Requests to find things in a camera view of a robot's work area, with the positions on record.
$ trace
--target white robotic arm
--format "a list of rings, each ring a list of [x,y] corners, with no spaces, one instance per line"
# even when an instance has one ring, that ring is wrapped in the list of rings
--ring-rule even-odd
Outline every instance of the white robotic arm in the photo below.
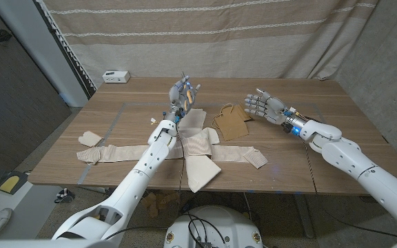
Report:
[[[190,111],[200,85],[194,89],[184,76],[170,92],[171,108],[165,119],[148,139],[150,145],[136,166],[123,179],[112,195],[93,207],[68,218],[53,236],[53,240],[85,238],[112,241],[117,247],[131,215],[159,165],[176,143],[177,124]]]
[[[248,94],[246,112],[265,117],[309,141],[310,147],[334,167],[357,180],[397,220],[397,178],[364,155],[358,144],[342,137],[341,131],[288,109],[279,99],[257,89],[260,96]]]

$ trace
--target gray floor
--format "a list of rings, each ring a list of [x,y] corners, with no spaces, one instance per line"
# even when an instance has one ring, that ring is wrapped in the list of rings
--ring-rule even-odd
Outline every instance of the gray floor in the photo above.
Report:
[[[17,168],[19,171],[33,169],[52,144],[70,124],[80,108],[72,108],[72,115],[60,125],[38,148]],[[76,194],[71,203],[57,204],[37,238],[51,238],[65,219],[73,213],[91,207],[103,199],[105,194],[78,187],[69,187]],[[182,205],[188,200],[197,205],[227,205],[244,211],[245,202],[241,193],[182,191]],[[316,238],[304,237],[303,228],[292,195],[289,194],[247,194],[250,207],[258,213],[255,220],[261,231],[263,242],[269,248],[276,247],[391,247],[397,238],[363,231],[338,223],[329,214],[354,225],[388,231],[397,234],[396,221],[377,203],[365,203],[359,197],[349,196],[306,196]],[[178,205],[170,202],[167,209],[151,219],[146,209],[138,205],[129,227],[143,225],[169,226],[176,218]],[[121,247],[162,247],[165,230],[136,229],[125,234]]]

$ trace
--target gray curtain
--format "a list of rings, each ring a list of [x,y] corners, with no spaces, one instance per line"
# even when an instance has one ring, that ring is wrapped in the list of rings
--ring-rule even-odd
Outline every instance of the gray curtain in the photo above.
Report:
[[[45,0],[93,81],[332,75],[377,0]]]

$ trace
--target robot finger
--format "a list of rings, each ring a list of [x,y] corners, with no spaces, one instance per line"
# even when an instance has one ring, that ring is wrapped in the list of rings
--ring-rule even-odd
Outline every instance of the robot finger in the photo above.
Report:
[[[257,95],[253,95],[253,94],[248,94],[247,98],[254,99],[255,101],[261,101],[261,96],[257,96]]]
[[[256,115],[261,116],[261,117],[265,117],[267,115],[266,113],[264,113],[262,111],[251,110],[251,109],[245,109],[245,112],[251,113],[251,114],[256,114]]]
[[[255,104],[251,104],[251,103],[245,103],[246,106],[255,109],[255,110],[260,110],[264,113],[267,113],[267,109],[265,107],[262,107],[260,105],[255,105]]]
[[[249,103],[251,105],[258,105],[258,106],[261,106],[261,107],[265,107],[266,106],[266,103],[264,103],[262,101],[257,101],[257,100],[249,99],[249,98],[245,98],[245,102]]]

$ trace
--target white device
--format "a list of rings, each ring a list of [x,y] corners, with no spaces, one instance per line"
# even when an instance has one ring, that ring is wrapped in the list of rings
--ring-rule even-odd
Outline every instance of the white device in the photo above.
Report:
[[[106,83],[127,83],[130,73],[128,71],[106,71],[102,78]]]

